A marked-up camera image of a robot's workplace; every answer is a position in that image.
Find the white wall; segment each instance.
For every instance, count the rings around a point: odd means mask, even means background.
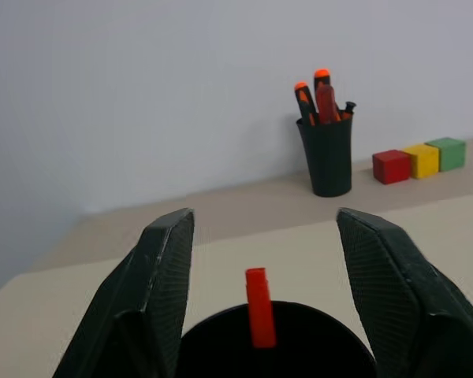
[[[0,0],[0,285],[82,213],[304,168],[319,66],[355,159],[473,135],[473,1]]]

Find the toy block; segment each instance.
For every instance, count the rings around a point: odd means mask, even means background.
[[[410,177],[410,155],[389,150],[373,154],[373,177],[381,183],[397,183]]]
[[[459,139],[441,138],[426,143],[440,150],[440,172],[464,167],[466,142]]]
[[[438,173],[440,168],[440,150],[426,144],[417,144],[403,149],[412,161],[412,177],[423,179]]]

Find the black cylinder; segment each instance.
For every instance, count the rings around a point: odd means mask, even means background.
[[[296,122],[300,130],[312,190],[320,197],[337,197],[352,189],[352,117],[320,126]]]
[[[273,302],[277,346],[254,350],[248,306],[197,324],[181,340],[176,378],[375,378],[373,356],[341,322],[309,306]]]

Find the beige tabletop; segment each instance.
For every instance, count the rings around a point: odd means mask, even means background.
[[[31,272],[0,290],[0,377],[48,377],[99,283],[156,217],[193,207],[196,244],[184,330],[245,301],[244,270],[265,266],[273,299],[319,308],[366,337],[353,307],[337,227],[340,206],[404,227],[473,302],[473,141],[467,167],[426,180],[375,182],[317,198],[305,175],[89,217]]]
[[[353,189],[337,198],[311,193],[305,172],[176,201],[120,209],[81,221],[33,271],[123,258],[142,229],[157,217],[183,207],[196,211],[195,244],[328,221],[339,207],[369,213],[473,194],[473,140],[467,145],[467,166],[425,180],[382,185],[373,178],[369,161],[354,164]]]
[[[473,303],[473,195],[382,214]],[[119,259],[27,273],[0,291],[0,377],[51,376],[99,283]],[[198,245],[184,330],[245,302],[244,270],[264,266],[273,299],[336,317],[366,344],[333,220]]]

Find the black pen holder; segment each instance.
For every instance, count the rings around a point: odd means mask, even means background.
[[[352,189],[352,117],[320,126],[296,122],[300,130],[312,190],[319,197],[337,197]]]

